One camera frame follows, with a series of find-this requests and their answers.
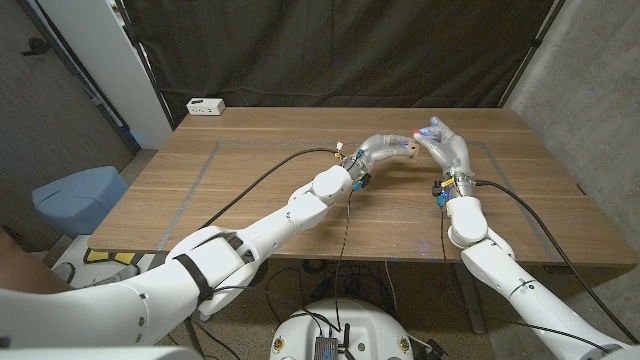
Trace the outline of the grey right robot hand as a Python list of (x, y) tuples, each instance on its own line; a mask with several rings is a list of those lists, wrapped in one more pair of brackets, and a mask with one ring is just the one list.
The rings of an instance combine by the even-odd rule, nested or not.
[(414, 132), (413, 138), (424, 146), (447, 178), (454, 178), (455, 196), (474, 196), (470, 156), (464, 138), (456, 134), (440, 118), (434, 116), (430, 125)]

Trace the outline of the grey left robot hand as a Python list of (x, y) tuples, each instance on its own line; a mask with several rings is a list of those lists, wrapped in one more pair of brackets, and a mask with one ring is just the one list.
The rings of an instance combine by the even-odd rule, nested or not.
[(375, 134), (367, 138), (352, 155), (347, 156), (342, 167), (352, 181), (356, 182), (369, 173), (376, 163), (395, 156), (411, 157), (415, 153), (416, 147), (408, 137)]

